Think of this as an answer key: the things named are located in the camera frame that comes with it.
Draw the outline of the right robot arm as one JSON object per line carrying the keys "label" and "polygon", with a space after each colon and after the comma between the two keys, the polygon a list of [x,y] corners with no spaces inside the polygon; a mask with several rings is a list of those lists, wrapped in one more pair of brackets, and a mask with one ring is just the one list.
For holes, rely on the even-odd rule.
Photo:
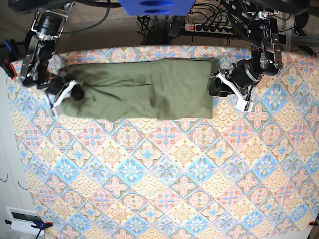
{"label": "right robot arm", "polygon": [[55,55],[56,42],[62,35],[66,20],[70,15],[71,4],[62,8],[37,12],[30,30],[26,56],[23,59],[19,79],[25,87],[43,90],[46,94],[60,97],[71,87],[67,97],[80,101],[84,91],[80,83],[68,72],[68,65],[53,74],[48,70],[49,61]]}

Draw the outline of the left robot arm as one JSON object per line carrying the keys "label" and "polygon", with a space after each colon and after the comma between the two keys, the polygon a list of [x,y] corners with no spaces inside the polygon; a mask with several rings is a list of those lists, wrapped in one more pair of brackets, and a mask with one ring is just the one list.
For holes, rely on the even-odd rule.
{"label": "left robot arm", "polygon": [[208,91],[211,96],[217,97],[235,93],[217,76],[220,73],[235,89],[249,98],[252,89],[263,76],[275,76],[283,69],[277,20],[267,16],[265,12],[259,12],[247,25],[247,29],[243,30],[231,13],[228,17],[238,34],[251,42],[251,58],[233,63],[228,69],[218,69],[209,80]]}

